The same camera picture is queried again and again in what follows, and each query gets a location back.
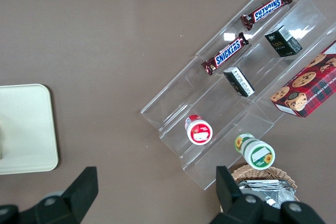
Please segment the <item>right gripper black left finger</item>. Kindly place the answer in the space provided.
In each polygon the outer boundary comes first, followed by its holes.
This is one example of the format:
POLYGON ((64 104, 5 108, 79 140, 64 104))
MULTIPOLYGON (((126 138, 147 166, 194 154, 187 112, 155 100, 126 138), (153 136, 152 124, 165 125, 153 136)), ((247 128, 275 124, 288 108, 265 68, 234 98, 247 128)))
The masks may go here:
POLYGON ((97 194, 97 168, 86 167, 60 196, 47 197, 34 207, 36 222, 81 223, 97 194))

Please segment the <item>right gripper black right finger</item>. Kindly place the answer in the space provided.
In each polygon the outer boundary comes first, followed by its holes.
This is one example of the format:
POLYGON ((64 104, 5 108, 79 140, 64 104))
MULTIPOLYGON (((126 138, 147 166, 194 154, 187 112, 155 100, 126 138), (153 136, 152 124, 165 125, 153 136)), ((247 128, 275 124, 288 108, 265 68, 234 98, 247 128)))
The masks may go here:
POLYGON ((263 202, 243 194, 225 166, 216 167, 216 193, 223 211, 211 223, 262 223, 263 202))

